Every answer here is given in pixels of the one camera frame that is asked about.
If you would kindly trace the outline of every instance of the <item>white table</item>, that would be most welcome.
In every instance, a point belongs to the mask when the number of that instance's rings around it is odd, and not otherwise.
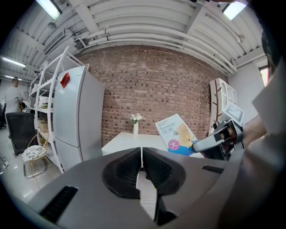
[[[109,143],[102,147],[102,154],[107,155],[117,151],[141,147],[151,147],[168,151],[160,135],[138,134],[134,137],[133,133],[121,132]],[[200,153],[194,153],[191,157],[202,157]]]

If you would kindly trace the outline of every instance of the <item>vase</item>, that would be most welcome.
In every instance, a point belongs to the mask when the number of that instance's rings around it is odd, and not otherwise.
[[[138,135],[138,123],[135,123],[133,126],[133,135],[136,137]]]

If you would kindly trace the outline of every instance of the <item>book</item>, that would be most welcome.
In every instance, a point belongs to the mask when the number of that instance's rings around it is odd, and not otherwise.
[[[198,140],[178,114],[155,123],[155,126],[169,152],[185,156],[194,153],[192,145]]]

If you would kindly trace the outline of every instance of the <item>white refrigerator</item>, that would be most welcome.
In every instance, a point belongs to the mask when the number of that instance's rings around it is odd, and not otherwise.
[[[60,84],[66,73],[70,80]],[[85,66],[59,75],[54,96],[55,144],[63,169],[102,156],[101,118],[105,86]]]

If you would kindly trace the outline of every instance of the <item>cushion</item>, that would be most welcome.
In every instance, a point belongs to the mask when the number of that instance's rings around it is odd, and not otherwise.
[[[46,148],[43,148],[43,150],[41,151],[42,148],[43,147],[40,145],[32,145],[32,146],[28,147],[21,154],[22,161],[23,162],[31,161],[31,160],[35,159],[36,157],[44,156],[46,154]]]

